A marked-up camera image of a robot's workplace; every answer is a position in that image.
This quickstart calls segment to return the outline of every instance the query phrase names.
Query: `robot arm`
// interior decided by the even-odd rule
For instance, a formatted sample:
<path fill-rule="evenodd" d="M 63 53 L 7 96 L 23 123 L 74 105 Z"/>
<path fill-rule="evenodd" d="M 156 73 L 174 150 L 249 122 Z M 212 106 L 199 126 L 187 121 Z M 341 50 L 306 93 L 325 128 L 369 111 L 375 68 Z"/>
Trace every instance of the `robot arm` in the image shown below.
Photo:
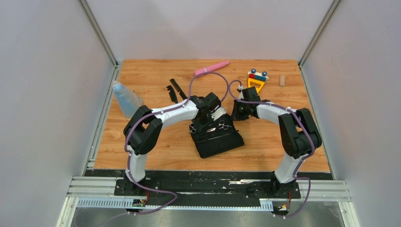
<path fill-rule="evenodd" d="M 270 100 L 261 101 L 254 87 L 239 89 L 239 98 L 248 102 L 266 102 L 273 104 Z M 322 145 L 322 138 L 314 123 L 311 112 L 306 109 L 291 109 L 305 127 L 312 139 L 315 148 Z M 295 182 L 294 173 L 302 158 L 312 152 L 311 144 L 304 131 L 298 131 L 299 127 L 294 116 L 287 110 L 272 105 L 248 104 L 234 101 L 234 109 L 231 115 L 233 120 L 243 121 L 249 116 L 266 119 L 280 126 L 281 141 L 285 154 L 279 167 L 273 172 L 272 189 L 276 195 L 283 195 L 289 191 L 289 187 Z"/>
<path fill-rule="evenodd" d="M 127 137 L 132 127 L 143 116 L 149 113 L 161 112 L 146 118 L 133 131 L 129 138 L 127 150 L 132 151 L 130 155 L 130 171 L 136 182 L 145 177 L 145 165 L 148 153 L 155 147 L 159 134 L 163 128 L 184 120 L 197 120 L 197 130 L 213 123 L 215 119 L 226 113 L 221 106 L 218 97 L 210 93 L 206 97 L 191 96 L 190 100 L 184 105 L 186 100 L 159 109 L 149 109 L 147 106 L 141 106 L 128 122 L 123 133 Z M 174 107 L 182 106 L 176 110 L 167 111 Z"/>

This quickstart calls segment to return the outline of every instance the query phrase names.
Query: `wooden block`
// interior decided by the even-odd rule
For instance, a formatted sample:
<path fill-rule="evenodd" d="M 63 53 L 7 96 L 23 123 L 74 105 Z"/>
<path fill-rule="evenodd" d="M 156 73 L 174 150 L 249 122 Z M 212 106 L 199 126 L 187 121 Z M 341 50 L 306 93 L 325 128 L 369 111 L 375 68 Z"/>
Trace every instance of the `wooden block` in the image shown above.
<path fill-rule="evenodd" d="M 286 85 L 286 76 L 281 75 L 280 76 L 280 86 L 284 87 Z"/>

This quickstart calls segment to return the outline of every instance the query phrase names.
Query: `metal floor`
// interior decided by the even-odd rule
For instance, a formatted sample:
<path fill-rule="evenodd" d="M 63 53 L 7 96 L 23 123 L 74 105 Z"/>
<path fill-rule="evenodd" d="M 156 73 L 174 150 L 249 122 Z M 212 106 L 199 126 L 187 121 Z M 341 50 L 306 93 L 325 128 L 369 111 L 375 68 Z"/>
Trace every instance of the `metal floor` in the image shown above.
<path fill-rule="evenodd" d="M 301 202 L 291 202 L 295 212 Z M 126 212 L 115 208 L 77 208 L 76 226 L 99 227 L 109 218 Z M 101 227 L 344 227 L 337 202 L 308 202 L 301 213 L 282 220 L 262 211 L 161 210 L 148 215 L 127 215 Z"/>

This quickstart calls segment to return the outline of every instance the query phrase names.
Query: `black base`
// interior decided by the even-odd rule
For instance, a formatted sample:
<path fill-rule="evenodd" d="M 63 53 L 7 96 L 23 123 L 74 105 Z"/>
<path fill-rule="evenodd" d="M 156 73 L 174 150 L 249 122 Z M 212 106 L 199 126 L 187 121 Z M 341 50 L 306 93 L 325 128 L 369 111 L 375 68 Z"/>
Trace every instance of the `black base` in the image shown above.
<path fill-rule="evenodd" d="M 230 175 L 233 181 L 241 179 L 238 179 L 233 172 L 226 174 Z M 139 183 L 150 188 L 157 187 L 160 190 L 178 192 L 178 198 L 174 202 L 175 206 L 258 207 L 260 206 L 259 198 L 288 199 L 288 193 L 275 195 L 271 182 L 230 184 L 229 180 L 221 178 L 219 175 L 209 175 L 208 172 L 189 171 L 186 172 L 186 176 L 180 178 L 177 178 L 176 175 L 150 175 L 149 177 L 150 179 L 142 180 Z M 146 190 L 137 187 L 125 177 L 117 180 L 114 194 L 146 196 Z M 293 199 L 301 198 L 297 183 L 291 187 L 291 197 Z M 149 201 L 146 204 L 163 205 L 171 198 L 170 194 L 150 192 Z"/>
<path fill-rule="evenodd" d="M 285 216 L 289 213 L 288 210 L 274 210 L 271 212 L 272 214 L 282 215 Z"/>
<path fill-rule="evenodd" d="M 91 169 L 85 171 L 84 176 L 98 177 L 124 177 L 124 169 Z M 273 172 L 232 172 L 232 171 L 174 171 L 174 170 L 146 170 L 146 177 L 151 179 L 185 179 L 195 180 L 198 178 L 207 179 L 228 179 L 239 181 L 241 179 L 266 180 L 271 179 Z M 324 172 L 298 172 L 298 177 L 308 177 L 311 180 L 334 180 L 331 173 Z"/>
<path fill-rule="evenodd" d="M 288 183 L 280 183 L 274 171 L 271 173 L 271 191 L 276 196 L 288 196 L 288 192 L 294 189 L 295 180 Z"/>
<path fill-rule="evenodd" d="M 219 126 L 220 121 L 224 121 L 226 130 Z M 211 157 L 244 145 L 244 140 L 235 129 L 228 114 L 221 116 L 202 131 L 191 133 L 191 137 L 201 158 Z"/>

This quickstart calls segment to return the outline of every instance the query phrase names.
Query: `metal frame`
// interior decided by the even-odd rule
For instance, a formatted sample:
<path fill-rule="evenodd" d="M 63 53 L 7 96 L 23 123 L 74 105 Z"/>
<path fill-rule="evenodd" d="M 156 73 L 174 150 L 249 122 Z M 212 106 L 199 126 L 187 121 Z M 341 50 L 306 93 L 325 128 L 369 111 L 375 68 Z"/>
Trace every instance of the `metal frame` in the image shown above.
<path fill-rule="evenodd" d="M 113 55 L 113 52 L 108 45 L 99 25 L 97 24 L 95 17 L 87 3 L 86 0 L 78 0 L 83 11 L 85 12 L 88 21 L 90 22 L 94 32 L 96 33 L 99 41 L 101 42 L 103 48 L 105 49 L 111 63 L 114 65 L 114 72 L 111 76 L 109 88 L 105 95 L 105 100 L 102 108 L 102 112 L 99 116 L 98 124 L 93 136 L 92 144 L 90 147 L 90 152 L 88 156 L 88 161 L 85 166 L 85 170 L 93 169 L 94 161 L 96 159 L 98 146 L 100 144 L 101 137 L 105 128 L 105 122 L 109 113 L 111 100 L 112 100 L 112 88 L 111 82 L 119 77 L 121 70 L 121 62 L 118 62 Z M 314 34 L 312 40 L 310 41 L 305 53 L 303 54 L 301 60 L 299 61 L 300 71 L 304 79 L 305 87 L 308 92 L 308 83 L 305 80 L 302 66 L 305 64 L 307 58 L 309 57 L 312 49 L 319 40 L 322 32 L 327 27 L 332 15 L 340 4 L 341 0 L 333 0 L 329 10 L 324 16 L 322 22 L 320 23 L 316 33 Z M 314 110 L 315 117 L 317 116 L 316 110 L 314 108 L 314 101 L 309 96 L 309 101 L 311 103 L 312 109 Z M 70 188 L 68 190 L 59 220 L 57 222 L 57 227 L 69 227 L 74 218 L 74 213 L 76 208 L 81 207 L 98 207 L 98 208 L 127 208 L 130 207 L 133 199 L 145 199 L 143 196 L 133 197 L 133 196 L 115 196 L 114 188 L 116 186 L 116 177 L 73 177 Z M 308 182 L 298 181 L 299 189 L 301 193 L 301 199 L 294 201 L 303 201 L 305 198 Z M 283 201 L 285 199 L 260 199 L 260 207 L 200 207 L 200 206 L 167 206 L 166 209 L 171 210 L 252 210 L 252 211 L 266 211 L 271 208 L 271 204 L 274 201 Z M 346 227 L 358 227 L 359 222 L 355 214 L 352 199 L 349 195 L 347 185 L 344 181 L 322 181 L 313 180 L 311 193 L 308 201 L 315 202 L 327 202 L 334 201 L 338 202 L 339 208 L 342 213 L 342 219 Z M 154 209 L 156 206 L 147 206 L 147 209 Z"/>
<path fill-rule="evenodd" d="M 110 62 L 113 64 L 114 67 L 117 67 L 118 61 L 116 60 L 112 49 L 110 48 L 109 44 L 106 41 L 105 35 L 103 34 L 102 30 L 99 27 L 99 24 L 96 22 L 95 16 L 93 15 L 92 10 L 86 0 L 78 0 L 79 4 L 82 7 L 90 25 L 92 26 L 96 36 L 99 38 L 100 43 L 102 44 L 104 50 L 106 51 L 107 56 L 109 57 Z"/>
<path fill-rule="evenodd" d="M 145 196 L 115 196 L 114 188 L 119 177 L 73 177 L 59 217 L 57 227 L 69 227 L 74 219 L 75 208 L 131 208 L 133 199 L 145 199 Z M 266 180 L 240 180 L 252 183 Z M 305 199 L 308 181 L 297 181 L 301 199 Z M 275 201 L 286 199 L 260 199 L 259 207 L 203 207 L 203 206 L 167 206 L 167 210 L 236 210 L 236 211 L 270 211 Z M 346 227 L 358 227 L 352 199 L 345 181 L 312 180 L 308 202 L 338 202 Z M 155 209 L 157 206 L 146 206 L 144 209 Z"/>
<path fill-rule="evenodd" d="M 95 164 L 95 159 L 97 156 L 97 151 L 99 150 L 99 145 L 100 145 L 100 140 L 102 139 L 103 132 L 105 130 L 105 124 L 107 121 L 107 117 L 109 115 L 109 110 L 110 110 L 110 105 L 112 103 L 113 99 L 113 88 L 111 86 L 113 80 L 117 80 L 118 77 L 120 76 L 120 71 L 121 71 L 121 66 L 122 62 L 119 62 L 117 66 L 114 68 L 113 74 L 110 78 L 109 86 L 106 92 L 105 99 L 103 101 L 103 107 L 102 111 L 100 113 L 97 126 L 95 129 L 95 133 L 92 139 L 92 144 L 90 146 L 90 151 L 87 159 L 86 166 L 84 168 L 84 173 L 87 169 L 93 169 L 93 166 Z"/>
<path fill-rule="evenodd" d="M 304 54 L 301 57 L 301 60 L 299 60 L 298 65 L 303 66 L 308 59 L 312 49 L 314 48 L 315 44 L 319 40 L 320 36 L 322 35 L 323 31 L 327 27 L 331 17 L 334 15 L 335 11 L 337 10 L 339 4 L 342 2 L 342 0 L 333 0 L 331 3 L 329 10 L 326 12 L 326 15 L 324 15 L 322 22 L 320 23 L 319 27 L 317 28 L 312 40 L 310 41 L 308 47 L 306 48 Z"/>

